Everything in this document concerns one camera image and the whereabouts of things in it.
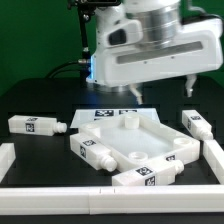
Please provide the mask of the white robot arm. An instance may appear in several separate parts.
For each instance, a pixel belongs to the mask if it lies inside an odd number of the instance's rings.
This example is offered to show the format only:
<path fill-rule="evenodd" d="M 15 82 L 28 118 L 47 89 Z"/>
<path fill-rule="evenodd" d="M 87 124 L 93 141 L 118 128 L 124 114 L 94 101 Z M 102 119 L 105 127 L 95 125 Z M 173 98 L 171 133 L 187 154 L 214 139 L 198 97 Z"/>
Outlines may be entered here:
<path fill-rule="evenodd" d="M 139 84 L 185 76 L 191 96 L 196 75 L 223 64 L 223 21 L 191 0 L 188 10 L 198 15 L 183 21 L 180 1 L 124 0 L 97 8 L 97 47 L 87 83 L 102 90 L 126 87 L 141 102 Z"/>

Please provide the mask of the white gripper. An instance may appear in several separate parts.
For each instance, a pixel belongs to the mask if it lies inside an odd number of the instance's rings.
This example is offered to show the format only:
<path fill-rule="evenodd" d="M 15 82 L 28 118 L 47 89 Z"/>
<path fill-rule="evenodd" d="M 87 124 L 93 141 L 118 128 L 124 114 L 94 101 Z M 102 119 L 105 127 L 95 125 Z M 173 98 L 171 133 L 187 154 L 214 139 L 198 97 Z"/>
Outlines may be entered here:
<path fill-rule="evenodd" d="M 137 103 L 143 104 L 136 84 L 188 75 L 185 88 L 191 97 L 195 74 L 223 64 L 222 32 L 219 18 L 182 25 L 172 9 L 131 17 L 123 11 L 100 11 L 91 82 L 109 88 L 129 85 Z"/>

